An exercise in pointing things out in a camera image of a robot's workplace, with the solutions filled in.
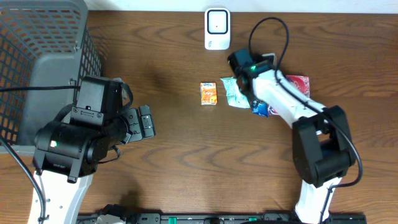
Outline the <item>orange white Kleenex tissue pack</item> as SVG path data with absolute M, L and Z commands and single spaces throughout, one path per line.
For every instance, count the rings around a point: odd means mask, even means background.
M 200 83 L 201 105 L 216 105 L 218 102 L 216 83 Z

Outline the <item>mint green wipes packet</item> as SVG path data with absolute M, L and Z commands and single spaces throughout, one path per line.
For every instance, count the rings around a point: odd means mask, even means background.
M 236 108 L 250 108 L 248 99 L 244 96 L 237 85 L 237 79 L 233 77 L 220 78 L 226 90 L 227 103 Z

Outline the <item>blue Oreo cookie pack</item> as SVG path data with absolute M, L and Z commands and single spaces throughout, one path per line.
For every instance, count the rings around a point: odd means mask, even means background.
M 252 113 L 258 116 L 268 117 L 268 104 L 263 101 L 253 101 L 251 105 Z

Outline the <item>red purple snack box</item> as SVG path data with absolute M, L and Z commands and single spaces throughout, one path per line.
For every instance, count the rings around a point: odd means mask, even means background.
M 302 75 L 287 75 L 286 79 L 291 84 L 294 84 L 296 89 L 302 92 L 305 96 L 310 97 L 310 79 Z

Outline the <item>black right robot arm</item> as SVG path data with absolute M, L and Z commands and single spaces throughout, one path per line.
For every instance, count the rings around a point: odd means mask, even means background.
M 263 101 L 273 107 L 292 130 L 295 168 L 302 179 L 295 217 L 302 223 L 328 223 L 335 189 L 348 169 L 357 164 L 345 112 L 327 108 L 300 92 L 265 57 L 255 58 L 247 49 L 233 52 L 228 63 L 240 92 L 250 102 Z

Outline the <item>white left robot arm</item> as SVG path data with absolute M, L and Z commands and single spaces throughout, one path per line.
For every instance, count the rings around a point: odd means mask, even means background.
M 150 108 L 131 108 L 121 80 L 85 76 L 76 103 L 39 129 L 29 223 L 75 223 L 98 165 L 118 145 L 155 136 Z

